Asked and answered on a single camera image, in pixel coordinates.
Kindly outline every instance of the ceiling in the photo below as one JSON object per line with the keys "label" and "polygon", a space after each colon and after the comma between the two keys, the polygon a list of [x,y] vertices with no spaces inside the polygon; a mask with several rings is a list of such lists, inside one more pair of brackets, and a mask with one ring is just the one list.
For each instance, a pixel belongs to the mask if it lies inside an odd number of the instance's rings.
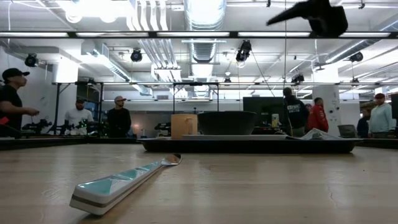
{"label": "ceiling", "polygon": [[[109,9],[118,11],[119,17],[113,23],[102,22],[95,15],[88,15],[76,24],[65,20],[65,11],[59,9],[55,1],[10,1],[0,0],[0,30],[78,30],[78,31],[105,31],[105,30],[128,30],[125,15],[129,14],[127,1],[112,1]],[[287,1],[290,7],[294,2]],[[332,4],[341,4],[345,7],[346,16],[349,22],[349,31],[374,31],[380,23],[396,17],[398,14],[392,7],[398,7],[395,0],[372,0],[366,1],[364,9],[358,9],[359,0],[330,0]],[[167,25],[170,30],[185,30],[185,20],[183,1],[169,0],[167,3]],[[271,1],[271,7],[265,6],[266,1],[250,0],[227,0],[227,8],[224,17],[223,30],[310,30],[308,22],[304,19],[292,19],[285,23],[274,26],[266,26],[266,21],[284,10],[284,1]],[[106,44],[110,49],[111,58],[128,71],[135,80],[142,82],[153,81],[149,75],[151,71],[151,61],[143,55],[143,60],[139,63],[132,63],[130,54],[133,48],[141,47],[136,39],[95,39],[86,40],[93,42],[96,46]],[[226,72],[231,72],[232,82],[261,82],[262,74],[269,82],[282,82],[283,75],[291,71],[303,60],[316,59],[317,55],[330,54],[331,52],[352,43],[354,40],[332,40],[332,39],[253,39],[251,40],[251,56],[246,60],[243,68],[237,68],[235,55],[237,48],[241,45],[241,39],[226,39],[225,43],[218,44],[215,65],[213,67],[212,77],[208,81],[222,81]],[[86,55],[82,55],[82,40],[68,39],[13,39],[8,45],[7,41],[2,40],[0,44],[6,45],[11,50],[22,47],[58,47],[72,57],[81,61],[79,76],[94,77],[98,81],[111,82],[114,75],[104,66],[97,63],[91,63]],[[190,54],[188,44],[182,43],[181,39],[172,39],[172,46],[178,65],[181,67],[182,78],[188,78],[192,75],[190,69]],[[397,58],[397,51],[391,50],[397,47],[397,40],[382,40],[376,44],[362,50],[364,60],[362,62],[340,61],[339,78],[341,81],[349,81],[353,75],[360,75],[367,72],[377,71],[380,68],[394,62],[392,58]],[[48,55],[42,60],[51,60]],[[312,78],[312,69],[307,67],[301,71],[305,75],[306,81]],[[388,72],[371,76],[364,82],[376,82],[378,80],[394,78],[398,73],[397,69],[391,69]],[[291,74],[287,75],[287,81],[290,81]],[[373,87],[362,88],[358,93],[369,92]]]}

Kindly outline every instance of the ductwork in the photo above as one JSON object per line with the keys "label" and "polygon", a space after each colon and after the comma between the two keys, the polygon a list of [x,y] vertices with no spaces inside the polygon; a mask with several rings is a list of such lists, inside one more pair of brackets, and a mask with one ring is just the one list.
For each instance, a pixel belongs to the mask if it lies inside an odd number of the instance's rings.
{"label": "ductwork", "polygon": [[[392,16],[390,19],[384,21],[382,24],[374,28],[376,31],[381,32],[397,32],[398,31],[398,15]],[[368,40],[353,40],[350,43],[342,46],[338,50],[329,53],[323,60],[320,60],[320,65],[336,63],[340,60],[346,59],[349,56],[379,42],[381,39],[368,39]],[[311,67],[313,61],[302,62],[295,69],[304,70]]]}
{"label": "ductwork", "polygon": [[[223,26],[226,0],[184,0],[185,23],[188,30],[211,31],[220,30]],[[192,60],[198,63],[210,63],[215,56],[217,44],[192,43],[190,53]],[[192,65],[192,73],[196,77],[209,77],[213,66],[209,64]],[[200,87],[194,87],[197,96],[206,93]]]}

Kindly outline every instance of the wooden table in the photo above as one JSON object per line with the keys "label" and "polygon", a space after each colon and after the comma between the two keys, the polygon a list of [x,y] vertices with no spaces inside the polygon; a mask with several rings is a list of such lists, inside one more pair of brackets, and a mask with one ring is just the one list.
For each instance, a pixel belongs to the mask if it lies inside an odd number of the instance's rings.
{"label": "wooden table", "polygon": [[141,145],[0,151],[6,223],[393,223],[398,152],[345,155],[184,154],[102,218],[68,206],[80,182],[146,165]]}

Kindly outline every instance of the person in red hoodie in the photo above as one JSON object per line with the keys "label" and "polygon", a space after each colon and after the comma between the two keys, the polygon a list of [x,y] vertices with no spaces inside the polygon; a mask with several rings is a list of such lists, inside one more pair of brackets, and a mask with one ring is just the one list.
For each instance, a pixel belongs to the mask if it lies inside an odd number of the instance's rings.
{"label": "person in red hoodie", "polygon": [[323,99],[316,98],[314,102],[315,105],[312,107],[310,115],[308,116],[308,128],[309,130],[317,128],[327,133],[329,130],[329,124],[325,110],[323,110]]}

